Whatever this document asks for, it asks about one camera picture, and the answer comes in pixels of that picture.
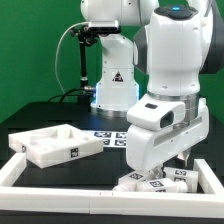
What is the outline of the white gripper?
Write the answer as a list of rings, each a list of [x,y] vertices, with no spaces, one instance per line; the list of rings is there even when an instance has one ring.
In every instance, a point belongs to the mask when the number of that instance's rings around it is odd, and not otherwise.
[[[142,98],[140,101],[158,101]],[[206,99],[200,98],[198,115],[183,124],[182,121],[165,127],[159,131],[152,131],[131,126],[127,132],[126,161],[134,170],[149,171],[154,169],[157,177],[163,177],[164,162],[181,153],[181,159],[188,161],[192,146],[204,140],[209,132],[209,113]]]

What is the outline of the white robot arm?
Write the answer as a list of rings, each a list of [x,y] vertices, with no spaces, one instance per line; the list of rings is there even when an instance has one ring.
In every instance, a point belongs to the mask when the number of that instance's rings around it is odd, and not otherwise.
[[[102,77],[91,108],[126,116],[126,161],[149,171],[204,140],[209,112],[199,75],[224,29],[213,0],[162,6],[158,0],[82,0],[102,44]]]

